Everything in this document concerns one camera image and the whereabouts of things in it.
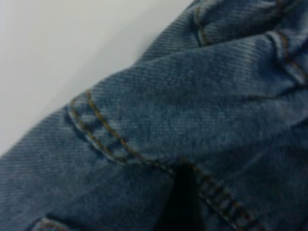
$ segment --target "blue denim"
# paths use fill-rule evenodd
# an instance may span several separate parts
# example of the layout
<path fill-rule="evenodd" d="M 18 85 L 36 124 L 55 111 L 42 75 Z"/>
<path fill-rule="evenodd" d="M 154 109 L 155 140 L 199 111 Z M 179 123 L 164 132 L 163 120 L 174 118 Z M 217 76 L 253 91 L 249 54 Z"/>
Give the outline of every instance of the blue denim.
<path fill-rule="evenodd" d="M 183 163 L 207 231 L 307 231 L 307 80 L 308 0 L 194 1 L 0 160 L 0 231 L 150 231 Z"/>

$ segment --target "jeans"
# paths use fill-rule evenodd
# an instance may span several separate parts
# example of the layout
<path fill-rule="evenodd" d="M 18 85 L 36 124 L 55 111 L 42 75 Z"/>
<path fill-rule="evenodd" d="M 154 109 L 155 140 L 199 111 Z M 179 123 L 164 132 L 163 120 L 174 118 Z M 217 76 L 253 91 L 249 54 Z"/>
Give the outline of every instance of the jeans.
<path fill-rule="evenodd" d="M 207 231 L 306 231 L 307 80 L 307 0 L 196 0 L 2 157 L 0 230 L 150 231 L 185 163 Z"/>

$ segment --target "double-stitched seam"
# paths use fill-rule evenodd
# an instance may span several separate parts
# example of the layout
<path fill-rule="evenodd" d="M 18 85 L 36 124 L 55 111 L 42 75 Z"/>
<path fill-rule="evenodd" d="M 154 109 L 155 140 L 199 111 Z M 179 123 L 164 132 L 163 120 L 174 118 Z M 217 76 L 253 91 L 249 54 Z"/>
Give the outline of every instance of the double-stitched seam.
<path fill-rule="evenodd" d="M 193 170 L 196 173 L 198 173 L 204 181 L 206 181 L 211 187 L 215 188 L 216 193 L 219 193 L 221 196 L 223 196 L 223 198 L 226 198 L 231 203 L 231 205 L 241 213 L 241 215 L 249 222 L 250 225 L 255 225 L 255 227 L 258 230 L 265 231 L 265 228 L 259 222 L 252 219 L 251 216 L 244 210 L 244 208 L 240 206 L 238 202 L 234 198 L 232 198 L 230 194 L 228 194 L 227 192 L 224 192 L 222 187 L 219 187 L 218 185 L 216 185 L 209 176 L 205 175 L 202 172 L 202 170 L 198 169 L 193 163 L 189 162 L 188 160 L 184 160 L 184 161 L 185 163 L 190 165 L 191 168 L 193 168 Z"/>
<path fill-rule="evenodd" d="M 204 191 L 201 189 L 201 186 L 199 185 L 199 195 L 200 195 L 200 198 L 202 200 L 204 200 L 206 203 L 210 204 L 210 206 L 212 206 L 213 208 L 215 208 L 219 213 L 221 213 L 223 215 L 223 217 L 231 224 L 232 227 L 235 228 L 235 230 L 238 230 L 238 231 L 244 231 L 244 227 L 242 227 L 241 225 L 237 224 L 235 222 L 234 219 L 232 219 L 228 212 L 226 212 L 222 207 L 221 205 L 216 202 L 215 200 L 211 199 L 211 197 Z"/>
<path fill-rule="evenodd" d="M 124 158 L 116 157 L 107 147 L 105 147 L 102 144 L 102 142 L 98 138 L 96 138 L 93 135 L 93 133 L 87 128 L 86 124 L 84 122 L 82 122 L 80 116 L 78 115 L 76 109 L 74 108 L 75 101 L 76 100 L 71 101 L 71 108 L 72 108 L 71 111 L 72 111 L 74 118 L 78 122 L 80 128 L 91 138 L 91 140 L 93 140 L 101 149 L 103 149 L 105 152 L 107 152 L 113 159 L 115 159 L 116 161 L 121 162 L 123 164 L 126 164 L 126 160 Z"/>
<path fill-rule="evenodd" d="M 282 41 L 282 46 L 283 46 L 283 54 L 286 62 L 288 62 L 294 69 L 296 69 L 298 72 L 301 73 L 301 75 L 308 80 L 308 74 L 305 72 L 305 70 L 296 62 L 291 60 L 290 55 L 289 55 L 289 42 L 284 33 L 281 31 L 276 31 L 276 33 L 279 35 L 281 41 Z"/>
<path fill-rule="evenodd" d="M 200 31 L 200 34 L 201 34 L 201 45 L 205 46 L 207 44 L 207 42 L 206 42 L 207 39 L 206 39 L 205 31 L 204 31 L 204 26 L 203 26 L 203 23 L 202 23 L 201 17 L 200 17 L 200 10 L 201 10 L 201 3 L 196 9 L 196 18 L 197 18 L 197 26 L 199 27 L 199 31 Z"/>
<path fill-rule="evenodd" d="M 131 148 L 126 141 L 117 134 L 117 132 L 115 130 L 113 130 L 109 124 L 107 123 L 107 120 L 102 116 L 102 114 L 100 113 L 100 111 L 98 110 L 98 108 L 96 107 L 94 101 L 92 100 L 91 97 L 91 92 L 87 91 L 87 99 L 88 99 L 88 103 L 90 105 L 90 107 L 92 108 L 92 110 L 94 111 L 96 117 L 98 118 L 98 120 L 103 124 L 103 126 L 115 137 L 117 138 L 121 144 L 123 145 L 123 147 L 127 150 L 128 153 L 130 153 L 131 155 L 133 155 L 135 158 L 141 160 L 142 162 L 146 162 L 148 164 L 160 167 L 162 169 L 165 169 L 171 173 L 173 173 L 173 170 L 171 168 L 171 166 L 169 166 L 168 164 L 165 163 L 161 163 L 158 161 L 154 161 L 154 160 L 149 160 L 145 157 L 143 157 L 140 153 L 136 152 L 133 148 Z"/>

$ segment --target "white surface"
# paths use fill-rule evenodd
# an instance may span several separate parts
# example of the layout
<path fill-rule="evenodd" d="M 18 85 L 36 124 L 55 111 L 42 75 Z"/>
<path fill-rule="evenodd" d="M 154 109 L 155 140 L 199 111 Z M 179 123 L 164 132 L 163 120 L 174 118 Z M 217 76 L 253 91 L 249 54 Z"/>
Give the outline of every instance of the white surface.
<path fill-rule="evenodd" d="M 192 0 L 0 0 L 0 155 L 130 66 Z"/>

